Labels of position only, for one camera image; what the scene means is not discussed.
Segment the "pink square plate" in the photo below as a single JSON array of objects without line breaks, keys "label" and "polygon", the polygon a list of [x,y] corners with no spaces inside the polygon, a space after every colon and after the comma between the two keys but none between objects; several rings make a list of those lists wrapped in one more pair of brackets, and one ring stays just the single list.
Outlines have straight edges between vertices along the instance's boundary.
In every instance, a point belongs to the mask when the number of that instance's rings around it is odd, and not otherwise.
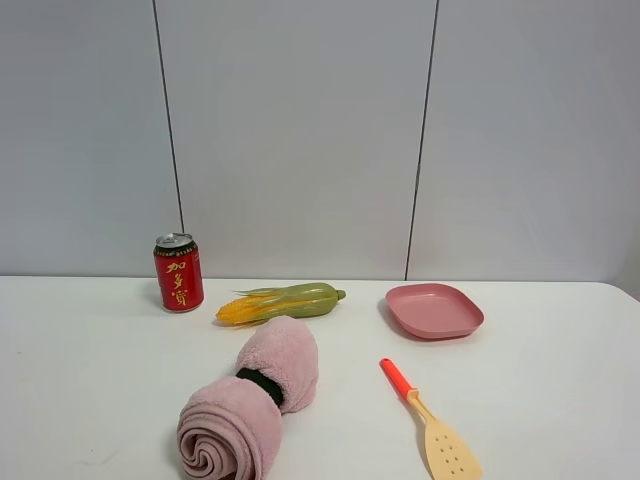
[{"label": "pink square plate", "polygon": [[484,313],[467,295],[441,283],[398,286],[385,301],[399,326],[423,340],[463,338],[484,323]]}]

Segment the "rolled pink towel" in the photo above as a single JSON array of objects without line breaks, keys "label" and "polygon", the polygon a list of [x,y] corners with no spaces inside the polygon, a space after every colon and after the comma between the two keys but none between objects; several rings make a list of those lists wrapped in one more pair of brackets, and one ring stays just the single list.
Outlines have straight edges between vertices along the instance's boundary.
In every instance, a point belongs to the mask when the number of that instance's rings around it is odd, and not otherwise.
[{"label": "rolled pink towel", "polygon": [[[239,369],[260,370],[282,388],[280,408]],[[276,317],[243,346],[236,373],[191,395],[181,411],[177,446],[190,479],[264,479],[278,454],[282,416],[309,406],[319,379],[318,347],[300,320]]]}]

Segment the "toy corn cob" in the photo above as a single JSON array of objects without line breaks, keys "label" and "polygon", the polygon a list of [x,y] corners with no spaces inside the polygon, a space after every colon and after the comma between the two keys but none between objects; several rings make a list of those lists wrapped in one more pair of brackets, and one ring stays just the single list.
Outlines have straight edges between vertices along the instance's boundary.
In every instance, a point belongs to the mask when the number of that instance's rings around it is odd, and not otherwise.
[{"label": "toy corn cob", "polygon": [[216,320],[225,326],[267,322],[280,316],[295,319],[324,316],[346,298],[344,290],[324,282],[287,287],[267,287],[237,291],[238,298],[222,306]]}]

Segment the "black band on towel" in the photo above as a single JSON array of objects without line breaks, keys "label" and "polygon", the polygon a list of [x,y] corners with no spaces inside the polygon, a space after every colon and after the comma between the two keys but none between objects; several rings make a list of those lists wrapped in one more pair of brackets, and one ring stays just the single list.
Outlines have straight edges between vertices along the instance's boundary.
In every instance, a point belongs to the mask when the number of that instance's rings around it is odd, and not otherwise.
[{"label": "black band on towel", "polygon": [[237,378],[251,381],[264,390],[273,400],[278,408],[284,402],[284,394],[280,385],[271,378],[264,375],[260,370],[243,367],[235,374]]}]

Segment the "red drink can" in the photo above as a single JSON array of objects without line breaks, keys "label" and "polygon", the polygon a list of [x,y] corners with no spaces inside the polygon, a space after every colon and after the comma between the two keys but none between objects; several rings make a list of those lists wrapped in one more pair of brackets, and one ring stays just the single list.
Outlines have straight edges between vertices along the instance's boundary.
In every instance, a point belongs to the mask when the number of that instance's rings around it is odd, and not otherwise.
[{"label": "red drink can", "polygon": [[170,312],[187,312],[204,301],[199,248],[190,234],[156,239],[153,250],[162,304]]}]

